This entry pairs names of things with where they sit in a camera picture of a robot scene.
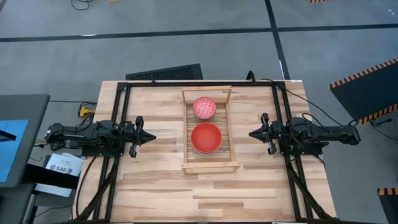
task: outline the orange and black striped tape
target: orange and black striped tape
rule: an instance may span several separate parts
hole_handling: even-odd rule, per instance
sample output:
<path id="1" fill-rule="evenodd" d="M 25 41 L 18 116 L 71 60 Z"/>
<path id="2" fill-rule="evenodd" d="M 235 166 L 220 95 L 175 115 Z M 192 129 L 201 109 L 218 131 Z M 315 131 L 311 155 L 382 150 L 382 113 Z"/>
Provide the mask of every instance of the orange and black striped tape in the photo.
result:
<path id="1" fill-rule="evenodd" d="M 398 107 L 398 104 L 396 103 L 396 104 L 391 105 L 391 106 L 389 106 L 387 108 L 384 108 L 383 110 L 379 110 L 378 112 L 374 112 L 374 114 L 370 114 L 369 116 L 366 116 L 366 117 L 364 117 L 362 119 L 359 119 L 358 124 L 365 124 L 365 123 L 368 123 L 371 120 L 374 120 L 374 119 L 376 119 L 376 118 L 378 118 L 378 117 L 380 117 L 382 115 L 391 113 L 394 110 L 396 110 L 397 107 Z"/>
<path id="2" fill-rule="evenodd" d="M 318 3 L 318 2 L 325 2 L 329 0 L 308 0 L 309 3 Z"/>
<path id="3" fill-rule="evenodd" d="M 389 66 L 389 65 L 392 65 L 392 64 L 394 64 L 394 63 L 397 63 L 398 62 L 398 57 L 397 58 L 394 58 L 394 59 L 392 59 L 392 60 L 388 60 L 388 61 L 386 61 L 386 62 L 384 62 L 384 63 L 381 63 L 381 64 L 379 64 L 379 65 L 375 65 L 375 66 L 373 66 L 373 67 L 371 67 L 371 68 L 368 68 L 368 69 L 366 69 L 366 70 L 364 70 L 364 71 L 362 71 L 362 72 L 358 72 L 357 74 L 354 74 L 354 75 L 352 75 L 352 76 L 350 76 L 350 77 L 347 77 L 347 78 L 344 78 L 344 79 L 342 79 L 342 80 L 338 80 L 337 82 L 334 82 L 334 83 L 331 83 L 331 84 L 329 84 L 329 88 L 336 88 L 336 87 L 338 87 L 338 86 L 340 86 L 340 85 L 343 85 L 343 84 L 345 84 L 345 83 L 348 83 L 348 82 L 350 82 L 350 81 L 353 81 L 353 80 L 355 80 L 355 79 L 357 79 L 357 78 L 361 78 L 362 76 L 365 76 L 365 75 L 367 75 L 367 74 L 370 74 L 370 73 L 372 73 L 372 72 L 375 72 L 375 71 L 377 71 L 377 70 L 379 70 L 379 69 L 382 69 L 382 68 L 385 68 L 385 67 L 387 67 L 387 66 Z"/>
<path id="4" fill-rule="evenodd" d="M 378 189 L 377 192 L 379 193 L 379 195 L 398 195 L 398 187 L 393 189 Z"/>

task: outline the wooden crate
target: wooden crate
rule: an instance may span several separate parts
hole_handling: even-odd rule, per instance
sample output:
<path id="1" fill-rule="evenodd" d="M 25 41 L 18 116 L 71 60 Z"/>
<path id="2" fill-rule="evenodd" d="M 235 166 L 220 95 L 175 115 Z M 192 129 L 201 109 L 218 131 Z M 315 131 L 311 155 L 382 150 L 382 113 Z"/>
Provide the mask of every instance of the wooden crate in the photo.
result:
<path id="1" fill-rule="evenodd" d="M 184 173 L 235 172 L 241 166 L 240 162 L 234 160 L 228 106 L 231 89 L 231 86 L 201 86 L 182 90 L 184 105 L 184 163 L 182 164 L 182 170 Z M 217 125 L 223 136 L 220 148 L 210 155 L 196 152 L 190 139 L 193 128 L 201 123 L 193 114 L 193 102 L 201 96 L 211 97 L 216 102 L 216 114 L 209 122 Z"/>

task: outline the concrete floor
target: concrete floor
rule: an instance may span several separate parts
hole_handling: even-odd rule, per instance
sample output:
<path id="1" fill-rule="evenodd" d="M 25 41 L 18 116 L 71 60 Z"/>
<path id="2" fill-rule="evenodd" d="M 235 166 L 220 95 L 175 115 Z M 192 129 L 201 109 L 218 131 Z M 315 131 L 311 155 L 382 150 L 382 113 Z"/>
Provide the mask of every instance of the concrete floor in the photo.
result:
<path id="1" fill-rule="evenodd" d="M 396 0 L 271 3 L 278 27 L 398 23 Z M 118 0 L 114 4 L 94 0 L 80 12 L 69 1 L 8 0 L 0 12 L 0 38 L 267 27 L 262 0 Z M 291 79 L 303 80 L 308 99 L 343 123 L 351 118 L 328 84 L 398 54 L 398 28 L 279 35 Z M 0 94 L 48 93 L 52 100 L 96 101 L 102 80 L 191 63 L 201 63 L 205 79 L 243 79 L 248 70 L 257 78 L 282 78 L 271 32 L 0 42 Z M 77 107 L 49 104 L 38 138 L 53 123 L 79 123 Z M 311 111 L 323 124 L 333 124 L 315 108 Z M 336 143 L 324 150 L 336 211 L 343 220 L 387 223 L 376 189 L 398 185 L 398 143 L 370 125 L 358 129 L 360 145 Z M 392 126 L 381 130 L 397 137 Z M 51 151 L 35 148 L 32 157 L 45 154 Z M 69 215 L 69 208 L 52 210 L 35 223 L 61 222 Z"/>

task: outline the wooden table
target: wooden table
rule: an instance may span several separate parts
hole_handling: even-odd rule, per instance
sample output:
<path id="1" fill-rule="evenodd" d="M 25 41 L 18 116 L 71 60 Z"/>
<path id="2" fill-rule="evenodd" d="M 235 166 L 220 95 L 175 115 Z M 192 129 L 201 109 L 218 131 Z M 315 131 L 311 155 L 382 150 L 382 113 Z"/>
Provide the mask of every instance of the wooden table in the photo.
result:
<path id="1" fill-rule="evenodd" d="M 95 120 L 111 119 L 117 81 L 105 81 L 98 98 Z M 305 97 L 303 83 L 286 81 L 286 87 Z M 261 222 L 293 221 L 294 213 L 283 157 L 267 153 L 267 144 L 248 133 L 261 127 L 261 114 L 276 120 L 271 87 L 233 87 L 229 102 L 236 160 L 243 165 L 235 173 L 184 175 L 183 104 L 181 87 L 134 87 L 127 120 L 144 117 L 144 129 L 157 136 L 128 153 L 119 164 L 112 222 Z M 288 93 L 293 116 L 309 112 L 307 102 Z M 119 104 L 120 119 L 124 93 Z M 286 121 L 284 106 L 280 106 Z M 327 213 L 335 208 L 323 164 L 302 156 L 309 191 Z M 91 158 L 84 163 L 85 172 Z M 80 213 L 97 191 L 103 158 L 99 157 L 83 183 Z M 297 189 L 302 216 L 305 207 Z M 108 193 L 101 204 L 104 217 Z"/>

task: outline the red plate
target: red plate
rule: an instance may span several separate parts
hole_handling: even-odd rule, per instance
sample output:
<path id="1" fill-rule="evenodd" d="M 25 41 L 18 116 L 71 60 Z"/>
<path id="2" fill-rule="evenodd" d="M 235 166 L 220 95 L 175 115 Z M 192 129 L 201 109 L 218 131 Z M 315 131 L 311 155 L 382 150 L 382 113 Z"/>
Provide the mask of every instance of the red plate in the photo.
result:
<path id="1" fill-rule="evenodd" d="M 193 102 L 193 113 L 199 120 L 209 120 L 216 114 L 216 103 L 210 97 L 199 97 Z"/>
<path id="2" fill-rule="evenodd" d="M 198 124 L 191 133 L 193 148 L 204 154 L 217 151 L 221 145 L 222 138 L 221 131 L 211 123 Z"/>

